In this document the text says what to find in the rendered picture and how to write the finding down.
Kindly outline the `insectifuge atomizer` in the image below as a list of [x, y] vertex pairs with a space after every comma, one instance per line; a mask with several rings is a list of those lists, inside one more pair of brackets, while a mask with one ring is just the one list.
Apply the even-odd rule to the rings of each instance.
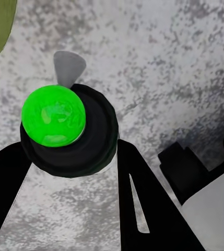
[[53, 55], [58, 85], [34, 90], [21, 111], [20, 139], [27, 157], [52, 176], [106, 172], [120, 139], [115, 109], [99, 91], [74, 84], [86, 68], [79, 54]]

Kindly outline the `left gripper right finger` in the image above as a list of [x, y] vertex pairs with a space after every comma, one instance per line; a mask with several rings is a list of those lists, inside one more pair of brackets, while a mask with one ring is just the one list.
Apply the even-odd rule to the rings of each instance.
[[[207, 251], [138, 149], [117, 141], [121, 251]], [[129, 175], [150, 233], [138, 230]]]

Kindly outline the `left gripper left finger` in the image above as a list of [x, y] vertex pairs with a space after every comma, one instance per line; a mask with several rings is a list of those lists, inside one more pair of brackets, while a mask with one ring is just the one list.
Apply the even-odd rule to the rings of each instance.
[[0, 229], [31, 164], [20, 142], [0, 150]]

